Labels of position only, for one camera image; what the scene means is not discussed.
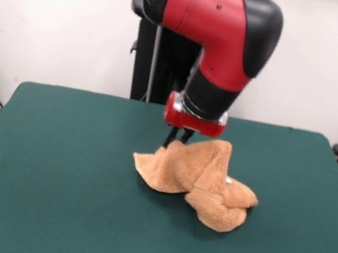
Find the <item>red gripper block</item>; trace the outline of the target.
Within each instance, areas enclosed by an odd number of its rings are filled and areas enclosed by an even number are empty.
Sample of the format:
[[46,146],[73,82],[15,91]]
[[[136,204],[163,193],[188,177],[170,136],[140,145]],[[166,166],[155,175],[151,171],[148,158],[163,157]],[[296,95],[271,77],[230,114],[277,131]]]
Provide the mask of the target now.
[[184,145],[192,137],[193,131],[207,137],[220,136],[227,126],[228,112],[225,112],[216,121],[201,119],[186,109],[182,102],[181,93],[173,91],[166,102],[164,120],[168,125],[172,126],[163,143],[163,147],[167,148],[177,136],[177,128],[185,129],[184,134],[180,137],[180,142]]

